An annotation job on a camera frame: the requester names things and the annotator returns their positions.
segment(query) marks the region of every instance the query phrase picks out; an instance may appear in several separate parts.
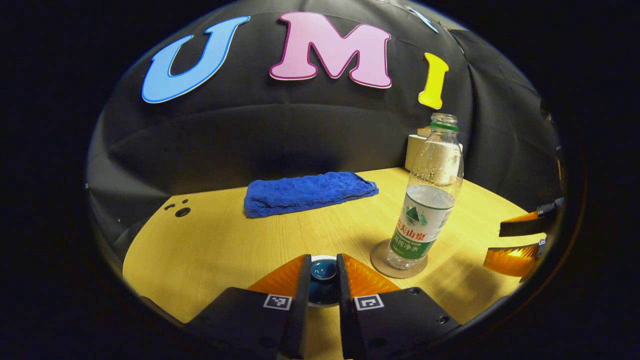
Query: water bottle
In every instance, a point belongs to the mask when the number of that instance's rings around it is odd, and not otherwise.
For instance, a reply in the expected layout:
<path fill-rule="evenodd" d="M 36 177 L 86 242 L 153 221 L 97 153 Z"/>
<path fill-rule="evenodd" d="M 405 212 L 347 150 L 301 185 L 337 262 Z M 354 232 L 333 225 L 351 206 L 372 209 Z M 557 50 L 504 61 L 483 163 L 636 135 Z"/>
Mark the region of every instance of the water bottle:
<path fill-rule="evenodd" d="M 393 268 L 406 270 L 419 263 L 453 210 L 464 169 L 457 123 L 454 115 L 431 116 L 431 134 L 413 161 L 403 208 L 387 248 L 387 263 Z"/>

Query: black fabric backdrop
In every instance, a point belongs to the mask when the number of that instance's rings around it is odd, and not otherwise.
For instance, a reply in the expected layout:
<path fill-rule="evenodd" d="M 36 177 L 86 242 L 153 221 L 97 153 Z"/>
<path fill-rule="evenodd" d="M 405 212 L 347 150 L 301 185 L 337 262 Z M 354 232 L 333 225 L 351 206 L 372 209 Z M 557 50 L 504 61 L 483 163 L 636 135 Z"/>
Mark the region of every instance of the black fabric backdrop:
<path fill-rule="evenodd" d="M 554 157 L 559 143 L 530 82 L 473 33 L 432 21 L 440 30 L 436 34 L 403 4 L 246 0 L 199 18 L 151 49 L 117 84 L 88 153 L 88 194 L 102 236 L 126 244 L 121 235 L 134 236 L 126 230 L 138 228 L 174 194 L 246 186 L 256 179 L 402 166 L 407 136 L 428 125 L 436 111 L 417 101 L 429 70 L 426 52 L 449 65 L 437 111 L 459 119 L 465 178 L 527 211 L 561 196 Z M 411 6 L 430 18 L 428 9 Z M 270 78 L 287 33 L 278 18 L 292 11 L 322 13 L 342 36 L 358 24 L 389 32 L 392 87 L 356 84 L 346 71 L 331 79 L 315 53 L 310 55 L 319 69 L 314 78 Z M 238 27 L 227 59 L 211 79 L 161 104 L 142 100 L 150 59 L 160 49 L 194 35 L 172 65 L 173 74 L 184 72 L 200 59 L 206 28 L 243 15 L 251 20 Z M 353 58 L 346 70 L 355 63 Z"/>

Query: letter m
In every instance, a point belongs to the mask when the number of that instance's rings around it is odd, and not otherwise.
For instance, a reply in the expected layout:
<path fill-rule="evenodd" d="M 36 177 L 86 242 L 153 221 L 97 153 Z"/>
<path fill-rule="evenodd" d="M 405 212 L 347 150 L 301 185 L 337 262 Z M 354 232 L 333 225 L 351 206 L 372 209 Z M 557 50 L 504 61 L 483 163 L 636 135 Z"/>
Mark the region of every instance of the letter m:
<path fill-rule="evenodd" d="M 350 78 L 375 88 L 391 87 L 387 74 L 387 40 L 391 35 L 386 31 L 360 24 L 343 38 L 331 22 L 318 13 L 291 12 L 280 18 L 289 23 L 289 29 L 282 60 L 269 71 L 272 78 L 303 80 L 316 76 L 318 69 L 309 62 L 313 47 L 331 78 L 339 78 L 357 53 L 358 65 L 349 73 Z"/>

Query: round coaster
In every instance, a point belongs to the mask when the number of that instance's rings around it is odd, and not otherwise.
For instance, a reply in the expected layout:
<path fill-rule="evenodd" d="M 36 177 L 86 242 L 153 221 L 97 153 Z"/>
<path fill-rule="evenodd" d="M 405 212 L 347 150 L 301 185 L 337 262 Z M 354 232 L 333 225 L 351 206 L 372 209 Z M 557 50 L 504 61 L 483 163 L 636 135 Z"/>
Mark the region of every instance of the round coaster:
<path fill-rule="evenodd" d="M 389 246 L 389 241 L 391 239 L 386 239 L 379 242 L 376 246 L 371 250 L 371 264 L 373 267 L 382 273 L 383 275 L 393 277 L 395 279 L 406 279 L 407 277 L 412 277 L 417 275 L 427 266 L 427 258 L 428 255 L 424 257 L 419 263 L 417 263 L 414 267 L 407 270 L 400 270 L 394 267 L 391 267 L 387 264 L 387 247 Z"/>

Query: wooden table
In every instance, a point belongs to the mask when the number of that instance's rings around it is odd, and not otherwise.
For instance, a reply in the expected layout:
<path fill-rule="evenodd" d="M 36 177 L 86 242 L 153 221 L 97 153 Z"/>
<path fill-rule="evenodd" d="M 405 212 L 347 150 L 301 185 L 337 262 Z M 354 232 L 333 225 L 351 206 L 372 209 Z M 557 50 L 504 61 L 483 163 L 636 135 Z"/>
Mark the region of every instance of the wooden table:
<path fill-rule="evenodd" d="M 247 288 L 302 254 L 349 254 L 371 265 L 369 253 L 391 236 L 408 172 L 388 168 L 358 173 L 380 193 L 325 208 L 249 219 L 246 188 L 176 195 L 145 224 L 124 261 L 124 278 L 139 295 L 188 322 L 224 289 Z M 165 206 L 175 204 L 169 210 Z M 191 212 L 176 217 L 178 209 Z M 540 235 L 499 238 L 500 221 L 525 214 L 513 203 L 464 181 L 447 225 L 429 251 L 426 269 L 400 288 L 419 286 L 459 323 L 499 298 L 520 278 L 483 268 L 488 247 L 537 242 Z M 342 359 L 338 307 L 310 308 L 307 359 Z"/>

